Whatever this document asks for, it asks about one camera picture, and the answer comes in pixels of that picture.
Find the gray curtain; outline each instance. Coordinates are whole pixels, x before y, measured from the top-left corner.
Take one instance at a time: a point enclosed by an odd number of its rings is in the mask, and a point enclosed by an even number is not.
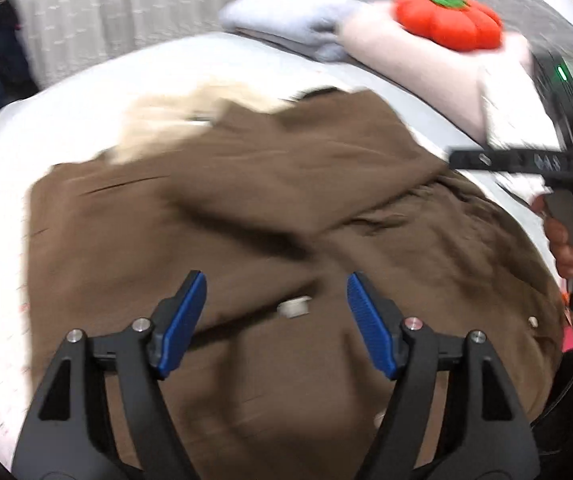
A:
[[[36,78],[52,85],[133,50],[217,30],[232,0],[13,0]]]

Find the human hand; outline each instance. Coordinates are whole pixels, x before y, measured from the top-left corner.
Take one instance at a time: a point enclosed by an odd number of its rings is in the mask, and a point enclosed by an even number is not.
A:
[[[545,196],[536,197],[531,209],[538,214],[546,211]],[[545,236],[549,240],[549,250],[555,259],[555,268],[561,278],[573,278],[573,246],[569,244],[569,232],[560,221],[545,217]]]

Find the person in dark clothing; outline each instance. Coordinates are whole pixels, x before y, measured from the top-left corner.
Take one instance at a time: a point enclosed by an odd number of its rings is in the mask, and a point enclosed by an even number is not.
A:
[[[0,110],[39,92],[17,31],[18,14],[9,0],[0,0]]]

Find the pumpkin plush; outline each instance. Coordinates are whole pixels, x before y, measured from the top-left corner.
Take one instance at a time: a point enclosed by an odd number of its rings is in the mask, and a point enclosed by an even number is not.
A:
[[[393,0],[391,15],[407,31],[442,46],[468,52],[498,48],[502,21],[476,0]]]

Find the bed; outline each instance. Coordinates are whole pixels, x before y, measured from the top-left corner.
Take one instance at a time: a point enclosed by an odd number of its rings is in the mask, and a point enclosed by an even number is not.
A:
[[[320,64],[260,41],[214,32],[169,41],[68,78],[0,113],[0,461],[9,467],[30,401],[30,328],[24,282],[25,195],[59,162],[82,161],[116,143],[125,107],[146,93],[181,93],[217,75],[284,93],[324,76],[383,97],[438,155],[473,140],[421,100],[358,66]],[[471,176],[530,234],[553,272],[540,218],[487,174]]]

